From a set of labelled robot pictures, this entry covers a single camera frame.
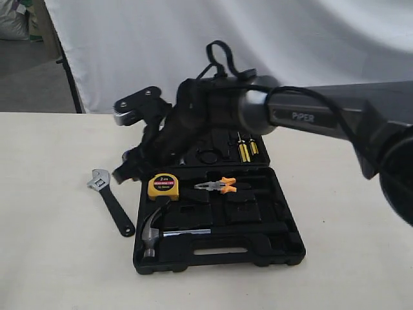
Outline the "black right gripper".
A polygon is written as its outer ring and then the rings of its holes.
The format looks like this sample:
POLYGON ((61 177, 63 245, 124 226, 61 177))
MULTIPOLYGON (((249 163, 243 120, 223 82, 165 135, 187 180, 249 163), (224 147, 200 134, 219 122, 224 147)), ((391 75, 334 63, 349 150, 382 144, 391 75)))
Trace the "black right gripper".
POLYGON ((138 155, 131 151, 132 163, 120 164, 112 172, 118 184, 127 180, 153 178, 156 165, 171 165, 207 133, 206 103, 193 97, 177 100, 163 118, 153 119, 144 128, 138 155))

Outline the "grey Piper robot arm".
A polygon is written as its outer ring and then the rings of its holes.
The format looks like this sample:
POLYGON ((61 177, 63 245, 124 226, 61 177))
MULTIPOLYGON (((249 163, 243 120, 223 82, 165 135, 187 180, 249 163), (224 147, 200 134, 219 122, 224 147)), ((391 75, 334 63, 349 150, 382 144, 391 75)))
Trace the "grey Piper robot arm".
POLYGON ((148 87, 114 105, 120 125, 145 122, 141 143, 114 170, 148 180, 213 129, 264 136, 278 127, 349 141, 366 179, 379 177, 394 212, 412 223, 412 82, 282 86, 272 76, 189 78, 176 102, 148 87))

